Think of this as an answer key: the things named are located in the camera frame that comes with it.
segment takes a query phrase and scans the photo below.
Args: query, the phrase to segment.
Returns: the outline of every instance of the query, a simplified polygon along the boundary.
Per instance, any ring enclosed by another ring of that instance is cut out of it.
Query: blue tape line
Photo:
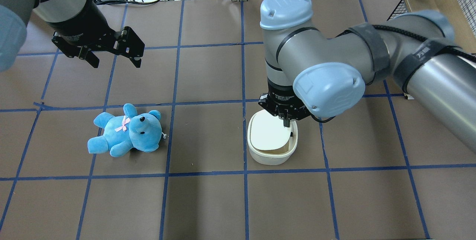
[[[364,94],[362,97],[387,97],[387,94]]]
[[[86,185],[86,190],[84,192],[83,206],[81,208],[80,221],[78,223],[78,231],[76,232],[76,240],[80,240],[80,237],[81,237],[81,229],[83,228],[84,213],[86,211],[86,205],[88,203],[89,191],[90,191],[90,187],[91,187],[91,176],[92,176],[92,172],[94,170],[95,160],[96,160],[96,154],[94,154],[92,156],[90,174],[88,176],[88,184]]]
[[[241,43],[222,43],[222,44],[204,44],[204,45],[181,45],[180,48],[192,48],[192,47],[227,47],[230,45],[262,45],[263,41],[260,42],[244,42]],[[178,48],[178,45],[168,45],[164,47],[145,47],[145,50],[150,49],[170,49],[170,48]]]
[[[329,169],[330,172],[377,172],[383,170],[406,170],[406,166],[391,166],[391,167],[340,167]]]
[[[398,120],[396,118],[396,113],[395,113],[395,108],[393,106],[392,97],[390,96],[390,92],[388,91],[388,85],[387,85],[385,80],[384,80],[384,86],[385,86],[385,91],[388,95],[388,103],[390,104],[390,109],[392,111],[393,120],[395,122],[396,131],[398,133],[398,139],[400,141],[400,146],[401,146],[402,152],[403,152],[403,157],[405,158],[405,164],[406,164],[406,168],[408,170],[408,176],[410,177],[410,182],[411,182],[411,185],[412,185],[413,195],[415,196],[416,207],[418,208],[418,213],[420,214],[421,224],[423,226],[423,232],[425,232],[425,237],[427,239],[430,239],[430,234],[428,233],[427,223],[425,222],[425,215],[423,214],[423,210],[422,210],[421,204],[420,204],[420,199],[418,197],[417,187],[415,185],[415,180],[413,179],[413,173],[412,173],[412,169],[410,167],[410,161],[408,160],[408,156],[406,154],[406,149],[405,149],[405,144],[403,143],[402,133],[400,131],[400,126],[399,126]]]
[[[245,45],[263,45],[264,42],[263,41],[260,41],[260,42],[245,42]]]
[[[52,107],[52,106],[44,106],[42,111],[85,111],[85,110],[97,110],[97,109],[104,109],[104,106],[91,106],[91,107]]]
[[[17,57],[55,55],[56,52],[18,54]]]
[[[329,199],[330,199],[330,209],[332,212],[332,222],[334,224],[334,233],[335,238],[337,240],[340,239],[339,237],[339,227],[337,224],[337,214],[335,213],[335,202],[334,202],[334,192],[332,191],[332,180],[330,177],[330,169],[329,169],[329,161],[326,155],[326,145],[324,143],[324,132],[323,132],[323,125],[319,123],[319,131],[321,135],[321,142],[322,142],[322,153],[324,156],[324,164],[326,165],[326,174],[327,174],[327,181],[328,181],[328,189],[329,189]]]
[[[211,101],[191,101],[191,102],[176,102],[175,105],[200,105],[200,104],[219,104],[219,103],[241,103],[241,99],[237,100],[211,100]]]
[[[27,154],[27,150],[28,150],[28,147],[29,147],[31,136],[33,135],[33,132],[35,131],[36,123],[38,122],[38,118],[39,118],[40,113],[41,113],[41,107],[36,112],[35,121],[33,122],[33,125],[31,126],[31,130],[30,130],[30,133],[28,135],[27,142],[26,142],[25,147],[23,149],[22,158],[20,159],[20,163],[19,163],[18,168],[17,168],[17,174],[15,174],[15,179],[13,181],[12,188],[10,189],[10,194],[8,195],[7,203],[5,204],[5,209],[3,210],[3,214],[2,214],[2,217],[1,217],[1,220],[0,220],[0,231],[3,227],[3,223],[5,222],[5,216],[7,216],[8,207],[10,206],[10,202],[12,201],[13,191],[15,190],[15,187],[17,185],[18,177],[20,176],[20,171],[22,170],[23,162],[24,162],[25,156]]]
[[[121,27],[124,27],[124,23],[126,22],[127,7],[128,7],[128,5],[126,4],[126,6],[124,6],[124,13],[122,14]],[[107,82],[107,90],[106,90],[106,95],[105,95],[105,98],[104,98],[104,105],[102,107],[102,111],[104,111],[104,112],[106,111],[107,101],[109,100],[109,91],[111,90],[112,77],[114,76],[114,69],[116,67],[116,60],[117,60],[117,55],[114,55],[114,59],[112,61],[111,73],[109,75],[109,81]],[[102,132],[102,128],[99,128],[97,130],[97,136],[98,137],[101,135],[101,132]],[[91,160],[90,172],[89,172],[89,176],[88,176],[88,184],[86,185],[86,191],[84,193],[83,206],[81,208],[80,221],[78,223],[78,231],[76,232],[76,240],[80,240],[80,237],[81,237],[81,230],[82,230],[82,226],[83,226],[84,213],[86,211],[86,206],[88,204],[89,191],[90,191],[90,187],[91,187],[91,180],[92,180],[92,174],[94,172],[95,163],[96,163],[96,154],[93,154],[92,160]]]
[[[246,99],[246,102],[257,102],[258,99]],[[154,107],[154,106],[172,106],[172,105],[203,105],[203,104],[226,104],[226,103],[243,103],[242,99],[235,100],[209,100],[209,101],[189,101],[189,102],[166,102],[166,103],[143,103],[143,104],[134,104],[136,107]],[[36,106],[40,106],[38,102],[33,103]],[[106,109],[112,108],[122,108],[124,105],[106,105]],[[54,107],[43,105],[42,111],[84,111],[84,110],[97,110],[104,109],[104,106],[89,106],[89,107]],[[25,111],[36,111],[37,109],[4,109],[0,112],[25,112]]]
[[[89,176],[44,176],[44,177],[18,177],[17,180],[65,180],[65,179],[88,179]]]
[[[106,89],[106,96],[104,98],[104,106],[103,106],[104,111],[106,111],[107,109],[107,101],[109,100],[109,93],[111,92],[112,77],[114,77],[114,69],[116,69],[117,58],[118,56],[114,55],[114,59],[112,60],[111,74],[109,76],[109,82],[107,83],[107,89]]]
[[[150,50],[150,49],[170,49],[170,48],[177,48],[176,45],[169,45],[166,47],[144,47],[144,50]]]
[[[327,171],[327,169],[261,169],[248,170],[248,174],[314,173]]]
[[[231,172],[184,172],[184,173],[169,173],[169,177],[191,177],[191,176],[219,176],[219,175],[241,175],[243,170],[235,170]]]
[[[461,168],[461,167],[476,167],[476,164],[410,166],[411,169],[454,169],[454,168]]]
[[[245,11],[243,1],[240,2],[241,17],[241,97],[243,103],[243,186],[245,195],[245,239],[250,240],[250,218],[248,211],[248,159],[246,134],[246,89],[245,89]]]
[[[56,49],[56,54],[55,54],[55,57],[53,58],[53,63],[51,64],[51,67],[49,69],[49,73],[48,73],[48,78],[46,79],[46,83],[45,83],[45,87],[43,89],[43,93],[41,93],[41,100],[43,100],[45,98],[45,95],[46,95],[46,89],[48,88],[48,84],[49,84],[49,80],[51,79],[51,75],[53,74],[53,69],[55,67],[55,64],[56,64],[56,60],[58,59],[58,54],[60,53],[60,49],[57,48]]]
[[[411,169],[456,169],[471,168],[476,164],[442,164],[442,165],[418,165],[410,166]],[[372,172],[383,170],[407,170],[407,166],[390,167],[337,167],[329,169],[258,169],[247,170],[247,174],[282,174],[282,173],[314,173],[314,172]],[[220,172],[183,172],[170,173],[169,177],[190,177],[190,176],[218,176],[218,175],[241,175],[244,170],[220,171]],[[121,174],[121,175],[92,175],[89,176],[42,176],[42,177],[0,177],[0,181],[29,181],[29,180],[61,180],[61,179],[129,179],[143,177],[165,177],[165,173],[152,174]]]
[[[367,14],[365,13],[364,4],[362,4],[362,0],[358,0],[358,2],[360,4],[360,8],[362,9],[362,14],[364,15],[364,21],[368,22],[369,20],[367,19]]]
[[[93,175],[91,179],[141,179],[144,177],[165,177],[165,173],[123,174],[123,175]]]
[[[173,137],[174,119],[175,119],[175,102],[177,101],[177,82],[179,81],[180,44],[182,42],[184,7],[185,7],[185,1],[182,1],[182,6],[180,10],[180,25],[178,27],[178,40],[177,40],[178,48],[177,48],[177,60],[175,61],[174,94],[172,99],[172,113],[170,117],[170,131],[168,135],[167,163],[165,164],[164,192],[162,195],[162,212],[160,213],[160,230],[158,235],[159,240],[162,240],[164,237],[165,206],[167,203],[168,176],[170,172],[170,155],[172,152],[172,137]]]

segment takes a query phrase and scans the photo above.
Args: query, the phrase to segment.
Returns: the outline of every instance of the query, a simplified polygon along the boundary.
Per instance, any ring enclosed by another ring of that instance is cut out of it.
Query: cable
[[[416,39],[420,42],[425,42],[426,40],[428,40],[428,38],[426,38],[424,36],[421,36],[421,35],[418,35],[416,33],[412,33],[410,31],[406,31],[406,30],[403,30],[403,29],[399,29],[399,28],[395,28],[395,27],[391,27],[391,26],[386,26],[386,25],[372,25],[372,26],[376,30],[399,33],[400,35],[408,36],[409,38]],[[342,33],[340,33],[339,35],[337,35],[336,37],[339,37],[341,35],[346,35],[348,33],[352,33],[352,32],[350,30],[345,30]],[[465,58],[465,59],[467,59],[471,62],[476,63],[476,57],[474,57],[474,56],[472,56],[468,53],[465,53],[463,51],[457,50],[454,47],[451,47],[449,45],[446,46],[445,48],[443,48],[440,52],[438,52],[437,55],[444,54],[444,53],[449,53],[449,54],[453,54],[453,55],[456,55],[456,56],[460,56],[460,57],[463,57],[463,58]]]
[[[109,0],[109,1],[102,1],[101,3],[98,3],[97,5],[100,6],[100,5],[102,5],[102,4],[155,4],[155,3],[159,2],[159,1],[160,1],[160,0],[145,1],[145,2]]]
[[[330,120],[332,120],[332,119],[335,118],[335,116],[332,116],[332,117],[327,118],[326,120],[321,120],[321,119],[315,117],[313,114],[311,114],[311,117],[312,117],[312,119],[314,119],[315,121],[317,121],[317,122],[319,122],[319,123],[321,123],[321,124],[327,123],[327,122],[329,122]]]

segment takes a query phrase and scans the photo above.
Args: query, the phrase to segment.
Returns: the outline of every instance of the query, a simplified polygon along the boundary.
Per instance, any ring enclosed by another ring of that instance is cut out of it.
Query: stuffed animal
[[[134,105],[124,104],[124,116],[101,113],[94,118],[94,124],[104,129],[102,136],[88,141],[88,152],[100,154],[109,151],[112,157],[120,157],[136,148],[143,152],[153,152],[162,138],[160,112],[137,114]]]

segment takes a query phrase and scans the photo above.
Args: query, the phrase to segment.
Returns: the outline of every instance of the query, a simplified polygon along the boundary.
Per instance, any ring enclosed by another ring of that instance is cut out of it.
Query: teddy bear ear
[[[162,118],[162,115],[161,115],[160,112],[157,111],[157,110],[152,110],[152,111],[149,112],[149,114],[155,116],[159,121],[160,121],[160,119]]]
[[[124,104],[123,110],[124,110],[124,114],[126,116],[129,116],[131,118],[134,117],[134,116],[137,116],[136,108],[134,107],[134,105],[132,105],[130,103]]]

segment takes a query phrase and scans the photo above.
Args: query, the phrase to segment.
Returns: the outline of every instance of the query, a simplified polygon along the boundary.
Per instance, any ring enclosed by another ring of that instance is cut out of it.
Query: pink ribbon bow
[[[130,123],[131,122],[131,119],[130,118],[126,118],[126,116],[124,116],[124,118],[122,118],[122,126],[116,128],[116,132],[119,132],[119,131],[126,131],[127,128],[126,128],[126,124],[127,123]]]

